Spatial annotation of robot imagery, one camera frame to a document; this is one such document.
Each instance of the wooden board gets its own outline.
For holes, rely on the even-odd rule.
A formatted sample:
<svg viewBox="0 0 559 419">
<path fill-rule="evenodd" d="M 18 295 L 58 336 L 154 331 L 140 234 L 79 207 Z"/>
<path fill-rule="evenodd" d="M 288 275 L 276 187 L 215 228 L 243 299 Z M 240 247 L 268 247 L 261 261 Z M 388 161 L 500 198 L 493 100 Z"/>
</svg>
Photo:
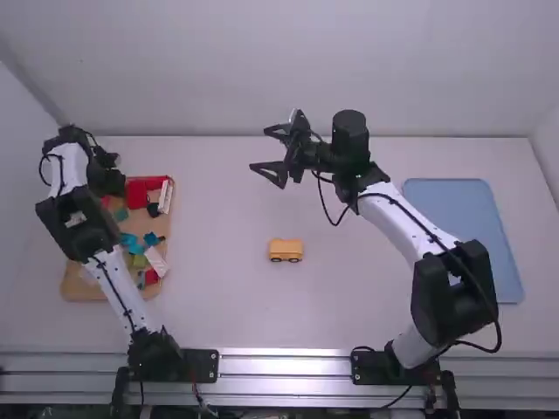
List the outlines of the wooden board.
<svg viewBox="0 0 559 419">
<path fill-rule="evenodd" d="M 130 181 L 133 181 L 135 179 L 141 178 L 129 178 Z M 172 199 L 174 200 L 176 185 L 173 180 L 171 181 L 173 182 L 174 190 Z M 160 189 L 150 190 L 148 192 L 149 200 L 152 203 L 156 203 L 159 200 L 160 192 Z M 111 213 L 123 206 L 126 206 L 124 198 L 111 197 L 111 200 L 108 204 L 108 208 Z M 169 241 L 170 235 L 170 218 L 172 207 L 173 205 L 171 202 L 171 210 L 169 211 L 169 213 L 161 214 L 157 218 L 152 218 L 151 216 L 149 216 L 145 208 L 129 209 L 128 218 L 118 223 L 119 228 L 123 233 L 135 234 L 136 236 L 138 236 L 139 240 L 143 240 L 143 235 L 149 233 L 150 231 L 153 231 L 158 237 L 165 236 L 167 240 L 162 241 L 155 247 L 162 254 L 163 258 L 165 258 L 167 254 L 167 242 Z M 129 253 L 124 252 L 123 254 L 127 259 L 126 262 L 128 264 L 130 275 L 132 276 L 133 280 L 136 281 L 138 279 L 138 271 L 141 271 L 141 269 L 137 269 L 131 266 L 132 257 L 131 255 L 129 255 Z M 62 298 L 66 301 L 107 300 L 107 297 L 105 297 L 105 294 L 100 289 L 99 285 L 89 284 L 87 281 L 82 279 L 82 277 L 80 276 L 81 269 L 81 263 L 68 260 L 64 277 L 62 278 L 62 282 L 60 283 L 60 295 L 62 295 Z M 140 294 L 143 296 L 144 299 L 152 299 L 157 294 L 159 294 L 159 292 L 161 292 L 163 281 L 164 278 L 157 284 L 147 286 L 145 289 L 140 291 Z"/>
</svg>

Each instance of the black mounting bracket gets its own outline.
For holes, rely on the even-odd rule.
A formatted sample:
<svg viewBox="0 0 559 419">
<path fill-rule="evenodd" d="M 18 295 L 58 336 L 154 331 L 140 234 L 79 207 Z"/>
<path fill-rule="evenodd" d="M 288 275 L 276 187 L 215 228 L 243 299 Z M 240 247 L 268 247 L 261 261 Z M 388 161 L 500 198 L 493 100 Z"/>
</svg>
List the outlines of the black mounting bracket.
<svg viewBox="0 0 559 419">
<path fill-rule="evenodd" d="M 356 351 L 351 353 L 351 381 L 356 386 L 430 386 L 440 382 L 440 365 L 404 369 L 395 367 L 384 351 Z"/>
<path fill-rule="evenodd" d="M 219 352 L 215 349 L 181 349 L 184 359 L 183 371 L 154 382 L 195 382 L 196 384 L 213 384 L 217 381 L 219 370 Z M 140 376 L 133 371 L 131 381 L 139 381 Z"/>
</svg>

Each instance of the wire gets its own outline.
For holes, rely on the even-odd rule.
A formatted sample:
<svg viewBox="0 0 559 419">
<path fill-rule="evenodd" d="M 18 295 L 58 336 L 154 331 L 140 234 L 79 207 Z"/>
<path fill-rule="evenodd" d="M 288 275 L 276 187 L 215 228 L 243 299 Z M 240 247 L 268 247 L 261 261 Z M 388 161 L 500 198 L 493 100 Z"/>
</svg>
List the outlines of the wire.
<svg viewBox="0 0 559 419">
<path fill-rule="evenodd" d="M 108 284 L 110 285 L 111 290 L 113 290 L 113 293 L 116 296 L 116 299 L 119 300 L 119 303 L 121 304 L 122 310 L 124 311 L 124 315 L 128 319 L 128 323 L 130 323 L 130 329 L 132 330 L 132 333 L 134 333 L 136 331 L 136 327 L 135 327 L 134 322 L 132 321 L 132 316 L 130 315 L 130 310 L 128 310 L 128 308 L 124 304 L 124 301 L 122 300 L 122 297 L 119 294 L 119 292 L 116 291 L 116 287 L 114 286 L 113 281 L 111 280 L 111 277 L 108 274 L 108 271 L 107 271 L 107 268 L 105 267 L 105 264 L 103 262 L 101 262 L 99 260 L 99 258 L 97 258 L 96 256 L 91 256 L 91 259 L 93 259 L 95 262 L 97 262 L 97 267 L 100 268 L 103 271 L 103 275 L 105 275 L 105 279 L 107 280 Z M 143 407 L 144 394 L 143 394 L 143 380 L 141 379 L 141 375 L 139 375 L 139 379 L 140 379 L 141 406 Z"/>
<path fill-rule="evenodd" d="M 384 404 L 383 406 L 381 406 L 380 408 L 374 408 L 374 409 L 372 409 L 370 412 L 376 413 L 376 412 L 379 412 L 379 411 L 381 411 L 381 410 L 386 410 L 386 409 L 391 408 L 391 407 L 394 406 L 396 403 L 398 403 L 399 401 L 401 401 L 401 400 L 405 397 L 405 395 L 407 395 L 408 393 L 410 393 L 410 390 L 411 390 L 412 387 L 413 387 L 412 385 L 409 385 L 409 386 L 406 388 L 406 390 L 404 390 L 404 391 L 402 392 L 402 394 L 399 395 L 399 396 L 398 396 L 396 399 L 394 399 L 392 402 L 386 403 L 386 404 Z"/>
<path fill-rule="evenodd" d="M 321 188 L 321 179 L 320 178 L 318 179 L 318 190 L 319 190 L 319 195 L 321 197 L 322 208 L 324 209 L 324 213 L 326 214 L 327 219 L 329 220 L 329 222 L 332 225 L 337 227 L 338 225 L 340 225 L 340 223 L 342 222 L 342 219 L 345 217 L 346 213 L 351 208 L 351 204 L 348 204 L 348 206 L 346 206 L 346 208 L 340 214 L 340 217 L 338 218 L 338 220 L 336 222 L 334 222 L 332 220 L 332 218 L 330 217 L 330 215 L 328 214 L 328 209 L 326 208 L 326 204 L 324 203 L 324 198 L 322 196 L 322 188 Z M 359 200 L 362 199 L 362 198 L 368 197 L 368 196 L 381 197 L 381 198 L 384 198 L 384 199 L 388 200 L 390 204 L 396 205 L 411 221 L 413 221 L 421 230 L 424 231 L 424 233 L 430 238 L 430 240 L 432 240 L 434 243 L 436 243 L 438 245 L 438 247 L 440 247 L 441 250 L 444 251 L 452 259 L 452 261 L 460 268 L 460 270 L 462 270 L 465 273 L 465 275 L 468 277 L 470 282 L 476 288 L 476 291 L 481 296 L 481 299 L 483 300 L 483 303 L 486 306 L 486 309 L 489 312 L 489 315 L 491 316 L 492 323 L 495 325 L 495 333 L 497 335 L 497 341 L 496 341 L 494 347 L 492 347 L 492 348 L 483 347 L 483 346 L 478 345 L 476 343 L 468 342 L 467 340 L 455 340 L 451 345 L 449 345 L 449 347 L 445 348 L 441 353 L 437 354 L 436 356 L 439 357 L 441 354 L 448 351 L 450 349 L 450 347 L 457 346 L 457 345 L 474 347 L 475 349 L 478 349 L 478 350 L 480 350 L 482 352 L 485 352 L 487 354 L 496 354 L 497 352 L 499 352 L 500 348 L 502 347 L 502 330 L 500 328 L 499 319 L 498 319 L 497 313 L 493 309 L 493 305 L 489 301 L 489 298 L 487 297 L 485 291 L 483 290 L 483 288 L 481 288 L 481 285 L 478 282 L 478 279 L 476 279 L 476 277 L 464 265 L 464 263 L 456 255 L 454 255 L 450 251 L 450 249 L 448 249 L 448 247 L 445 246 L 445 244 L 443 242 L 441 242 L 441 240 L 438 238 L 437 235 L 435 235 L 432 231 L 430 231 L 427 227 L 425 227 L 425 225 L 423 223 L 421 223 L 413 214 L 411 214 L 408 211 L 407 208 L 405 208 L 398 200 L 394 199 L 393 197 L 388 196 L 386 194 L 377 193 L 377 192 L 365 193 L 365 194 L 359 195 L 356 198 L 356 200 L 354 202 L 354 205 L 357 207 L 357 203 L 359 202 Z"/>
<path fill-rule="evenodd" d="M 340 214 L 339 218 L 337 221 L 334 221 L 332 219 L 332 217 L 330 216 L 330 214 L 328 213 L 328 208 L 326 208 L 326 204 L 324 203 L 324 195 L 322 194 L 322 184 L 321 184 L 321 172 L 318 172 L 316 175 L 316 180 L 317 180 L 317 184 L 318 184 L 318 194 L 321 197 L 321 204 L 322 204 L 322 209 L 324 210 L 324 214 L 326 215 L 326 218 L 328 219 L 328 221 L 330 222 L 330 224 L 332 224 L 334 227 L 337 227 L 338 225 L 340 225 L 340 223 L 342 222 L 343 218 L 345 217 L 346 213 L 349 211 L 349 209 L 351 208 L 350 205 L 348 205 Z"/>
<path fill-rule="evenodd" d="M 326 182 L 326 183 L 334 183 L 334 182 L 332 182 L 332 179 L 327 179 L 326 177 L 322 177 L 318 173 L 316 173 L 314 170 L 311 170 L 311 173 L 313 174 L 313 176 L 316 179 L 320 179 L 321 181 Z"/>
<path fill-rule="evenodd" d="M 43 155 L 41 157 L 41 160 L 38 163 L 38 175 L 41 178 L 41 181 L 43 181 L 43 183 L 46 186 L 52 186 L 51 183 L 47 182 L 45 179 L 45 176 L 43 175 L 43 161 L 47 160 L 50 161 L 51 159 L 49 159 L 49 157 L 56 157 L 57 159 L 59 159 L 59 169 L 60 169 L 60 186 L 59 186 L 59 192 L 56 194 L 57 197 L 60 196 L 60 194 L 62 193 L 62 189 L 65 187 L 65 183 L 64 183 L 64 168 L 63 168 L 63 160 L 64 157 L 62 157 L 61 155 L 55 155 L 53 153 L 48 153 L 46 155 Z"/>
</svg>

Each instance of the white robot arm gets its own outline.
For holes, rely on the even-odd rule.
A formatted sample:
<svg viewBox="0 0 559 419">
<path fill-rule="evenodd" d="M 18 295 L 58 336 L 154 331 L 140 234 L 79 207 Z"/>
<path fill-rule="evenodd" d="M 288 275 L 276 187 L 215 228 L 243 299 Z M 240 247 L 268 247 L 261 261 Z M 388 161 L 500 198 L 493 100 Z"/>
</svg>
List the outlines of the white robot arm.
<svg viewBox="0 0 559 419">
<path fill-rule="evenodd" d="M 128 380 L 215 382 L 216 350 L 181 349 L 162 323 L 152 319 L 122 256 L 121 232 L 101 204 L 104 195 L 123 196 L 125 176 L 116 169 L 116 154 L 88 140 L 89 133 L 69 126 L 45 141 L 39 163 L 52 166 L 49 196 L 35 210 L 65 255 L 80 262 L 97 279 L 128 338 L 128 366 L 119 369 L 112 417 L 120 417 Z M 197 393 L 200 406 L 205 406 Z"/>
<path fill-rule="evenodd" d="M 252 171 L 283 189 L 289 177 L 299 183 L 304 170 L 312 170 L 320 193 L 321 182 L 333 183 L 340 200 L 348 205 L 346 210 L 352 209 L 372 222 L 413 269 L 413 323 L 388 342 L 384 359 L 375 361 L 373 369 L 378 374 L 372 383 L 405 382 L 393 379 L 396 375 L 412 380 L 414 370 L 435 361 L 458 338 L 490 323 L 496 325 L 498 343 L 487 352 L 499 350 L 498 306 L 487 249 L 477 240 L 460 242 L 404 199 L 390 177 L 369 160 L 369 131 L 362 113 L 337 113 L 331 143 L 312 131 L 298 109 L 293 110 L 287 124 L 267 127 L 264 134 L 280 140 L 286 146 L 286 156 L 283 161 L 253 163 Z M 331 173 L 332 179 L 323 178 L 322 173 Z M 339 223 L 328 219 L 333 225 Z M 451 275 L 458 279 L 457 284 L 451 284 Z M 386 374 L 383 369 L 394 374 Z"/>
</svg>

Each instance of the blue block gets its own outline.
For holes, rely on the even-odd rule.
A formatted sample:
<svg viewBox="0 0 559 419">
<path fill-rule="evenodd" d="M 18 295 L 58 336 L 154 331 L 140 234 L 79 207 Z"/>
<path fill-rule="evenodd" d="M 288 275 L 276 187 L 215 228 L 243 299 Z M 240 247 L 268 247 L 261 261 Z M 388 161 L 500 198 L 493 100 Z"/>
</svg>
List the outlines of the blue block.
<svg viewBox="0 0 559 419">
<path fill-rule="evenodd" d="M 145 248 L 138 243 L 134 243 L 128 246 L 128 251 L 133 255 L 143 255 Z"/>
<path fill-rule="evenodd" d="M 143 241 L 146 242 L 148 247 L 151 247 L 159 243 L 159 238 L 157 238 L 157 235 L 153 231 L 150 231 L 148 234 L 143 235 Z"/>
<path fill-rule="evenodd" d="M 138 237 L 130 233 L 121 233 L 121 244 L 123 246 L 131 246 L 138 243 Z"/>
</svg>

